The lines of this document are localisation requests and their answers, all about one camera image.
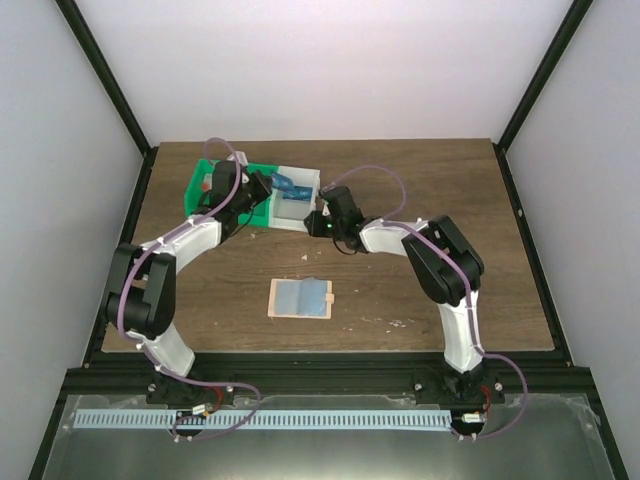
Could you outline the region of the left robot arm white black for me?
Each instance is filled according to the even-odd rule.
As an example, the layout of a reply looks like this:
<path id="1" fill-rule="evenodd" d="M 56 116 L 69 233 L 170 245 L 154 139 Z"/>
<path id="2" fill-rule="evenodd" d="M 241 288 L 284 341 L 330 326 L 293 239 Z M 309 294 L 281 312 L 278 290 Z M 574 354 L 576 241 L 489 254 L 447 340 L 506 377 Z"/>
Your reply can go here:
<path id="1" fill-rule="evenodd" d="M 239 217 L 270 197 L 272 183 L 270 176 L 251 172 L 238 160 L 217 162 L 210 188 L 186 220 L 153 241 L 116 248 L 99 313 L 157 373 L 194 387 L 257 390 L 191 378 L 195 353 L 179 334 L 174 315 L 180 271 L 228 240 L 239 228 Z"/>

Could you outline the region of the white bin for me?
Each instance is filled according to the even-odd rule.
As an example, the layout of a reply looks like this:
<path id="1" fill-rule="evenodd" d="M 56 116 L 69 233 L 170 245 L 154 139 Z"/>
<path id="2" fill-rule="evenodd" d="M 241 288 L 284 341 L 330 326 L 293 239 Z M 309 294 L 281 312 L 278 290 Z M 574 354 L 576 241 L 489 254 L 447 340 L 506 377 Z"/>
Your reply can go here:
<path id="1" fill-rule="evenodd" d="M 285 199 L 284 193 L 274 190 L 270 200 L 269 227 L 307 233 L 304 219 L 316 209 L 316 197 L 320 188 L 320 171 L 290 166 L 279 166 L 278 174 L 289 178 L 295 186 L 311 189 L 308 200 Z"/>

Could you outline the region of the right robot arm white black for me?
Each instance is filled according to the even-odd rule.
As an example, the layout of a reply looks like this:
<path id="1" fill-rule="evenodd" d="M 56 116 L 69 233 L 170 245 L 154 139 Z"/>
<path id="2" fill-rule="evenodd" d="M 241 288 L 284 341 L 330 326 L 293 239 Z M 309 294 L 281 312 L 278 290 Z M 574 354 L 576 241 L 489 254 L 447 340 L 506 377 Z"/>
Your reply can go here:
<path id="1" fill-rule="evenodd" d="M 480 389 L 483 354 L 477 303 L 484 263 L 446 215 L 401 222 L 366 217 L 349 188 L 321 193 L 323 205 L 304 225 L 312 237 L 343 244 L 349 254 L 391 254 L 408 259 L 422 291 L 438 308 L 445 348 L 443 388 L 456 399 Z"/>

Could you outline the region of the blue VIP card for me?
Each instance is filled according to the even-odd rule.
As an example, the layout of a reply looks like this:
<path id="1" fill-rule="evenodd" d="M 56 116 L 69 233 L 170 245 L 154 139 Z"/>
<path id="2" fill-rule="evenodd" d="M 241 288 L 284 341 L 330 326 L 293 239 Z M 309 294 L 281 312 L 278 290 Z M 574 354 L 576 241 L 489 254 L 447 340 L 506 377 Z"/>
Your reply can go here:
<path id="1" fill-rule="evenodd" d="M 309 201 L 313 189 L 311 187 L 296 185 L 293 180 L 285 175 L 273 172 L 271 174 L 272 188 L 280 191 L 285 200 Z"/>

